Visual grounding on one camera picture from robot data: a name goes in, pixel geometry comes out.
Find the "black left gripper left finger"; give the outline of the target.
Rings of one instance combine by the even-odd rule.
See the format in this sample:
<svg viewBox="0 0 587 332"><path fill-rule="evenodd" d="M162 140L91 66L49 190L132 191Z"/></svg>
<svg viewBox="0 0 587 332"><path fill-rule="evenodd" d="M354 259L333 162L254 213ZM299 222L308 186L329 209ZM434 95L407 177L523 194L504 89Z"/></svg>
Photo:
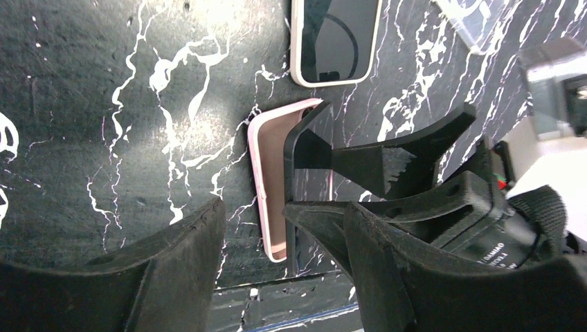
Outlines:
<svg viewBox="0 0 587 332"><path fill-rule="evenodd" d="M204 331L225 228L225 204L214 198L83 266L4 261L1 330Z"/></svg>

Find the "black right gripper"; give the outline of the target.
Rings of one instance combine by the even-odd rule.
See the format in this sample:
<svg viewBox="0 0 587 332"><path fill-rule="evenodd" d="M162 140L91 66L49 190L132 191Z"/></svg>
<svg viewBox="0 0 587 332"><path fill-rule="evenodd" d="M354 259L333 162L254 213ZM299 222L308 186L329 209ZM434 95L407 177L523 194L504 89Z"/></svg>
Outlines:
<svg viewBox="0 0 587 332"><path fill-rule="evenodd" d="M517 269L558 257L566 247L566 209L549 186L506 198L498 186L500 156L480 140L473 156L443 183L433 183L438 160L475 122L464 103L441 120L406 136L333 148L310 129L329 102L293 128L293 169L330 169L382 199L369 203L357 227L357 262L397 263L402 242L411 258L428 250L478 264Z"/></svg>

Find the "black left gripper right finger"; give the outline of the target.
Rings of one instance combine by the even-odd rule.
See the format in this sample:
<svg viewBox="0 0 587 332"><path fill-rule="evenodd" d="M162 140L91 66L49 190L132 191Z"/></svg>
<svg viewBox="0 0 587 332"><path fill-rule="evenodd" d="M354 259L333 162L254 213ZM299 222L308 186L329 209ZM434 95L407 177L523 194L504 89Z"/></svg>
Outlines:
<svg viewBox="0 0 587 332"><path fill-rule="evenodd" d="M388 202L293 202L352 280L365 331L585 331L586 258L510 270L475 263L391 225Z"/></svg>

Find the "clear magsafe phone case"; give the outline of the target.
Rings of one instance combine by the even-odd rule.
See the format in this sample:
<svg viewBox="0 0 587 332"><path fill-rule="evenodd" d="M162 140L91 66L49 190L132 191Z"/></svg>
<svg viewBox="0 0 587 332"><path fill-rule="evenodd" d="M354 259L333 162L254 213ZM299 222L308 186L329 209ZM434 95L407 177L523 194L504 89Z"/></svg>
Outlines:
<svg viewBox="0 0 587 332"><path fill-rule="evenodd" d="M474 55L485 55L504 11L504 2L437 0L435 3L468 49Z"/></svg>

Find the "pink phone case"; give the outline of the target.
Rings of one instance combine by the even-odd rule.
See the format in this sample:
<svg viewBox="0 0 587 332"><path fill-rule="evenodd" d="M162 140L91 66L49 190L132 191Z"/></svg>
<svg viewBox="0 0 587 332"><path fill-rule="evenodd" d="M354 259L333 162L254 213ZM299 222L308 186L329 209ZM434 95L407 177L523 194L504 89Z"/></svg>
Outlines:
<svg viewBox="0 0 587 332"><path fill-rule="evenodd" d="M284 143L305 111L312 111L323 100L309 98L270 111L252 119L247 140L255 181L264 251L270 261L287 258Z"/></svg>

